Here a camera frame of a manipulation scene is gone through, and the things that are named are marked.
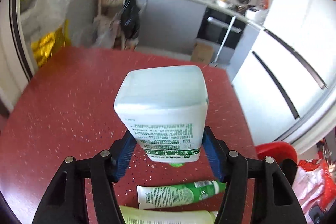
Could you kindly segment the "white square milk bottle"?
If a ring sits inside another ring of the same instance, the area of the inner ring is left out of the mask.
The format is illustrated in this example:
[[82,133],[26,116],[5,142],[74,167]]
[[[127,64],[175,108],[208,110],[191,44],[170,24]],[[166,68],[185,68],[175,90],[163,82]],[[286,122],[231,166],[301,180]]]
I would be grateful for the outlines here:
[[151,161],[199,160],[209,97],[200,67],[180,65],[129,72],[114,110]]

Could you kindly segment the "black trash bin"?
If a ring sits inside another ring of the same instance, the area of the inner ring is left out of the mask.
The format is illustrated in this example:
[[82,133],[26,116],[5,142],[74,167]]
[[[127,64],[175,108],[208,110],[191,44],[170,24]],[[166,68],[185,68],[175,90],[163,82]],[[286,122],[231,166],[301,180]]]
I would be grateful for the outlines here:
[[289,184],[292,186],[298,169],[297,163],[292,159],[285,159],[280,163],[280,168]]

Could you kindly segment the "red snack bag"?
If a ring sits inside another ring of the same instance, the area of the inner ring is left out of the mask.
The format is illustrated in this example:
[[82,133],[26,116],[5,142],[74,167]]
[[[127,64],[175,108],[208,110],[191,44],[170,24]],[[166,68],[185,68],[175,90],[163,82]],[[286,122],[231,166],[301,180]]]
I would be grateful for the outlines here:
[[292,185],[307,223],[311,223],[309,210],[315,205],[322,211],[335,201],[335,182],[323,159],[300,160]]

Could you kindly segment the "red chair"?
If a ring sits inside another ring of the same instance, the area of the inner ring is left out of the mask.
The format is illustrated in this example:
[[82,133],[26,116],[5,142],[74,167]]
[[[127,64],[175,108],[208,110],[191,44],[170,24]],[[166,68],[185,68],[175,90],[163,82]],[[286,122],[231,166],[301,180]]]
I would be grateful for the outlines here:
[[286,159],[291,159],[297,164],[297,152],[295,148],[285,141],[273,141],[264,143],[255,147],[259,160],[264,160],[266,157],[274,158],[278,163]]

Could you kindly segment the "light green drink bottle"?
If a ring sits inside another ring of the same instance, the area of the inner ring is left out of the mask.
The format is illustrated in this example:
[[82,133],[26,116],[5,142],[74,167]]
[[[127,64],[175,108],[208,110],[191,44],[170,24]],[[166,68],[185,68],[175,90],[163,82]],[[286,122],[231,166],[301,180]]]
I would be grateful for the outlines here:
[[153,210],[140,210],[127,206],[120,206],[125,223],[129,224],[213,224],[218,211],[181,211],[165,212]]

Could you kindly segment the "green tube bottle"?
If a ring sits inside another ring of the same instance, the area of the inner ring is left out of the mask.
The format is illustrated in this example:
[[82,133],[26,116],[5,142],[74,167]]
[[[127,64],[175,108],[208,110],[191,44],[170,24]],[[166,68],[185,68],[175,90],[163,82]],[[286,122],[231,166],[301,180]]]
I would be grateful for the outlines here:
[[189,205],[223,193],[227,184],[204,180],[170,186],[137,186],[138,208],[162,209]]

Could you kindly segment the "white refrigerator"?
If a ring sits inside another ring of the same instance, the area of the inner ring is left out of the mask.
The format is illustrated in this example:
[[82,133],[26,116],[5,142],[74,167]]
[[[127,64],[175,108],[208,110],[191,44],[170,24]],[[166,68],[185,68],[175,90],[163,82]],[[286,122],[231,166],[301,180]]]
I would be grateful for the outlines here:
[[335,1],[273,0],[233,80],[256,145],[294,142],[335,85]]

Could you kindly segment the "yellow gold bag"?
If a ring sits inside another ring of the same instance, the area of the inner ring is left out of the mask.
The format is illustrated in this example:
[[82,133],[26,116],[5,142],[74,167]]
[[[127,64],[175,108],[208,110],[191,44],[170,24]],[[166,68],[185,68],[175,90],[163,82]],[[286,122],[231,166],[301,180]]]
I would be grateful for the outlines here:
[[57,30],[47,33],[31,44],[33,57],[39,68],[62,48],[71,46],[68,23],[69,21],[66,19]]

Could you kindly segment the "black built-in oven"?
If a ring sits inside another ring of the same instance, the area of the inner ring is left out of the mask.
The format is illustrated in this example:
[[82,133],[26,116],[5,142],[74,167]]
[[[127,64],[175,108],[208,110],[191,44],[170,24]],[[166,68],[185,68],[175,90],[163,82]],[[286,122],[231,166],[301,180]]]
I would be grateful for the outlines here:
[[[211,8],[206,8],[197,38],[221,45],[226,36],[232,16]],[[235,49],[246,27],[246,23],[235,19],[224,43],[225,47]]]

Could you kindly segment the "white rice cooker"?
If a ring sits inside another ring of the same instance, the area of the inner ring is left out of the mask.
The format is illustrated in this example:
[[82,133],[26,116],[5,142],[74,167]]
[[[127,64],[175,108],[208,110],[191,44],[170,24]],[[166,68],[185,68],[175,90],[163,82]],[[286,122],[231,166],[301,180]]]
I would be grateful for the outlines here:
[[256,24],[263,25],[268,14],[268,10],[260,10],[257,7],[250,7],[245,12],[245,17]]

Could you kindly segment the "clear plastic bag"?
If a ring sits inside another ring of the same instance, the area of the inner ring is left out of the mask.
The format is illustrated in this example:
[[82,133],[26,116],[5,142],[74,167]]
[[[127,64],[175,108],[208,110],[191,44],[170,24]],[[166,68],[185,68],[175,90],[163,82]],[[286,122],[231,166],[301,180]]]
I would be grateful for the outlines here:
[[70,0],[34,0],[28,10],[21,13],[23,36],[34,42],[63,25]]

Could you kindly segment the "black hanging bag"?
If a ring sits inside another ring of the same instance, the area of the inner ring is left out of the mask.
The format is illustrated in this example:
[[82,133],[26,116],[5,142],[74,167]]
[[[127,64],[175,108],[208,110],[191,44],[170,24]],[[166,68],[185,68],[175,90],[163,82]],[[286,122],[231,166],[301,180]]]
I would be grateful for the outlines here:
[[120,16],[120,26],[126,39],[138,38],[141,25],[140,8],[136,0],[125,0]]

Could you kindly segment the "grey lower cabinets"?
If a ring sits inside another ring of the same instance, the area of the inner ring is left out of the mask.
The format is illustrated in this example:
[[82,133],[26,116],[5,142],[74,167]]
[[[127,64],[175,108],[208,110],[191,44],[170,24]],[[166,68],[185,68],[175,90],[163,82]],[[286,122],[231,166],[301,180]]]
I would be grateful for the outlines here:
[[[214,61],[221,45],[197,38],[206,8],[236,16],[245,22],[246,27],[237,47],[233,50],[224,46],[218,59],[217,67],[228,68],[231,76],[234,76],[241,67],[260,32],[260,27],[253,22],[207,1],[136,0],[136,2],[140,8],[139,34],[135,40],[126,40],[125,49],[180,60],[191,60],[195,44],[200,42],[213,47],[214,54],[209,65]],[[105,48],[98,44],[97,9],[98,0],[70,0],[66,19],[69,21],[68,31],[73,46]]]

